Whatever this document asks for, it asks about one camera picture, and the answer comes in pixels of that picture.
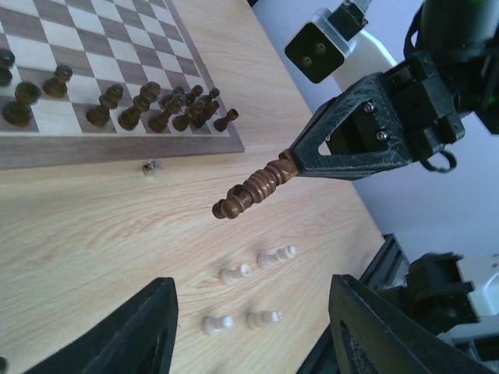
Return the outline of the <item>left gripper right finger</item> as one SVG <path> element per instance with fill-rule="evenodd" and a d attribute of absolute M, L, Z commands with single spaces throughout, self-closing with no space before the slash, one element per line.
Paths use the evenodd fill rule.
<path fill-rule="evenodd" d="M 348 274 L 331 279 L 329 316 L 341 373 L 493 372 Z"/>

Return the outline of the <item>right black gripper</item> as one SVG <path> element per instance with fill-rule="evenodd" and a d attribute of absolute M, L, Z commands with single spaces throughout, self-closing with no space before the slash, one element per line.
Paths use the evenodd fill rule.
<path fill-rule="evenodd" d="M 290 146 L 299 175 L 353 181 L 426 161 L 465 134 L 426 52 L 321 105 Z"/>

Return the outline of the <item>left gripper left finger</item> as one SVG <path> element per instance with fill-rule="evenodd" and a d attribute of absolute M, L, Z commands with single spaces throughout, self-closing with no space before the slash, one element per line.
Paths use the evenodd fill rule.
<path fill-rule="evenodd" d="M 175 281 L 159 277 L 28 373 L 168 373 L 178 326 Z"/>

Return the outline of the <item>dark knight chess piece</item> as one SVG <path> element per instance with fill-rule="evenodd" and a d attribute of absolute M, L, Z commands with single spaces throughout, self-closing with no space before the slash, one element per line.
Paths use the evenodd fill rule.
<path fill-rule="evenodd" d="M 251 174 L 242 184 L 228 190 L 224 199 L 212 207 L 217 219 L 235 219 L 255 203 L 261 203 L 270 196 L 278 186 L 285 184 L 299 173 L 292 158 L 291 149 L 284 150 L 277 160 L 267 163 L 263 169 Z"/>

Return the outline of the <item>dark piece pile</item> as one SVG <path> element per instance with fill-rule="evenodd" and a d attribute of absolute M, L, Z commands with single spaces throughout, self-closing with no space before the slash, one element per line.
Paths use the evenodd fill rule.
<path fill-rule="evenodd" d="M 214 100 L 210 102 L 208 105 L 206 105 L 203 109 L 203 111 L 193 119 L 191 122 L 192 126 L 196 129 L 201 128 L 207 120 L 211 119 L 213 115 L 217 112 L 219 109 L 220 104 L 218 101 Z"/>

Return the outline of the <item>dark rook chess piece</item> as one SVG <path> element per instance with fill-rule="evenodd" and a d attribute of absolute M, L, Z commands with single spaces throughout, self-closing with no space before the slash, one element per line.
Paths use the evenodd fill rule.
<path fill-rule="evenodd" d="M 218 132 L 224 132 L 229 123 L 235 121 L 239 117 L 239 113 L 236 109 L 231 108 L 227 111 L 227 114 L 223 118 L 219 118 L 214 122 L 214 128 Z"/>

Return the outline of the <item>dark bishop chess piece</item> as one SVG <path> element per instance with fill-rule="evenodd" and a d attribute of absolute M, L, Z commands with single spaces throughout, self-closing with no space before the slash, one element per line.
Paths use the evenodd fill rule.
<path fill-rule="evenodd" d="M 205 103 L 199 99 L 192 103 L 184 112 L 183 115 L 177 116 L 173 119 L 172 125 L 175 130 L 183 132 L 189 126 L 189 123 L 195 119 L 204 110 Z"/>

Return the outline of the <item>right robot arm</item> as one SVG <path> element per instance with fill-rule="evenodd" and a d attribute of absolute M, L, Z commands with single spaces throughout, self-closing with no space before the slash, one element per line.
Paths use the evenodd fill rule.
<path fill-rule="evenodd" d="M 285 48 L 311 82 L 333 76 L 342 92 L 322 104 L 293 142 L 298 175 L 357 180 L 419 163 L 449 173 L 447 145 L 465 135 L 475 114 L 498 131 L 498 4 L 425 1 L 395 62 L 364 31 L 367 1 L 321 9 Z M 431 158 L 441 155 L 448 166 Z"/>

